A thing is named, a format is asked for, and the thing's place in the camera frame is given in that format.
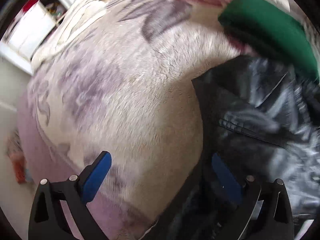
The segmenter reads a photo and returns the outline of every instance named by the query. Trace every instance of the green object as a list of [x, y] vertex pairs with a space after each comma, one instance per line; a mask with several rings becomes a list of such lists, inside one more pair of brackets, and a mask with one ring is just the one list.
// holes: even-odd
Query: green object
[[318, 81], [317, 61], [302, 25], [265, 0], [232, 0], [218, 18], [227, 32], [261, 56], [293, 64], [300, 75]]

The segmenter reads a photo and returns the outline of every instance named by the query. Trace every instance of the black leather jacket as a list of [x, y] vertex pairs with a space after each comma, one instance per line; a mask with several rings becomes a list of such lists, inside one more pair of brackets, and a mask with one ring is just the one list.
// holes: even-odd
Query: black leather jacket
[[193, 80], [204, 154], [218, 152], [238, 178], [283, 179], [294, 218], [320, 206], [320, 88], [294, 68], [239, 56]]

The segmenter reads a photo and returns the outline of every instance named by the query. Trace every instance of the shiny black fabric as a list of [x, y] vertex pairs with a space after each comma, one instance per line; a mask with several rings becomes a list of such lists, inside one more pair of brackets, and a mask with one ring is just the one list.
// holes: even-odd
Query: shiny black fabric
[[239, 56], [193, 80], [204, 152], [241, 179], [283, 179], [294, 218], [320, 206], [320, 89], [279, 62]]
[[[320, 206], [320, 88], [296, 77], [293, 67], [249, 56], [216, 66], [192, 82], [203, 120], [203, 152], [143, 239], [215, 239], [237, 205], [212, 170], [214, 153], [239, 182], [247, 175], [260, 182], [283, 179], [297, 234]], [[258, 214], [257, 208], [253, 220]]]

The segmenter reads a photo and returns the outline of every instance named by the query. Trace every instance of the silver screw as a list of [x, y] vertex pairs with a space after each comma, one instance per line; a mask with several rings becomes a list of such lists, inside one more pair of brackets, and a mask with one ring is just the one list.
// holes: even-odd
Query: silver screw
[[278, 183], [279, 185], [283, 185], [283, 184], [284, 184], [282, 179], [277, 179], [277, 183]]
[[78, 176], [77, 175], [71, 175], [70, 177], [69, 177], [69, 180], [70, 181], [76, 181], [78, 179]]
[[248, 175], [247, 176], [247, 181], [253, 182], [254, 181], [254, 176]]
[[48, 180], [47, 179], [41, 179], [40, 184], [45, 185], [47, 184]]

